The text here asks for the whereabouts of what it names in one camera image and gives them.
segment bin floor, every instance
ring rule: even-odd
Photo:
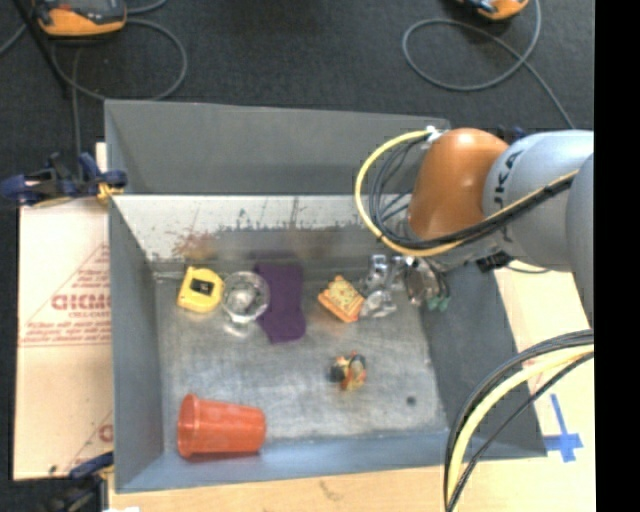
[[[175,450],[187,393],[259,407],[267,443],[447,428],[419,311],[406,294],[394,292],[391,315],[347,324],[317,301],[327,281],[304,284],[305,336],[273,344],[256,323],[244,336],[230,332],[221,307],[207,314],[177,307],[180,280],[156,278],[165,449]],[[342,391],[329,368],[352,350],[366,358],[367,381]]]

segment small figurine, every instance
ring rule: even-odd
[[[354,350],[348,357],[337,357],[331,366],[330,378],[332,382],[340,382],[340,387],[346,391],[362,387],[367,378],[364,356]]]

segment gray bin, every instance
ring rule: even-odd
[[[116,490],[441,464],[458,407],[516,352],[493,276],[472,266],[452,272],[444,313],[415,308],[400,290],[396,313],[353,324],[317,295],[336,274],[364,277],[372,253],[388,254],[355,210],[360,163],[389,138],[447,122],[128,101],[109,101],[105,112],[109,166],[131,180],[110,210]],[[256,262],[302,265],[303,339],[271,344],[257,325],[238,337],[225,329],[221,308],[197,314],[176,306],[187,265],[225,276]],[[351,350],[367,358],[368,378],[343,392],[327,370]],[[176,422],[189,392],[260,407],[260,453],[182,459]],[[515,396],[501,401],[474,442],[523,395]],[[489,451],[544,453],[533,412]]]

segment cable bundle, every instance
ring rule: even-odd
[[[445,452],[444,502],[447,512],[453,512],[471,472],[482,454],[504,428],[569,372],[594,357],[594,334],[588,329],[538,343],[503,363],[479,383],[454,421]],[[532,364],[522,367],[524,363]],[[494,432],[471,457],[461,471],[464,453],[471,436],[488,412],[518,385],[542,373],[560,370],[533,393]]]

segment yellow tape measure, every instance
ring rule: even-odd
[[[213,270],[188,267],[177,304],[191,311],[207,313],[220,303],[223,291],[224,281]]]

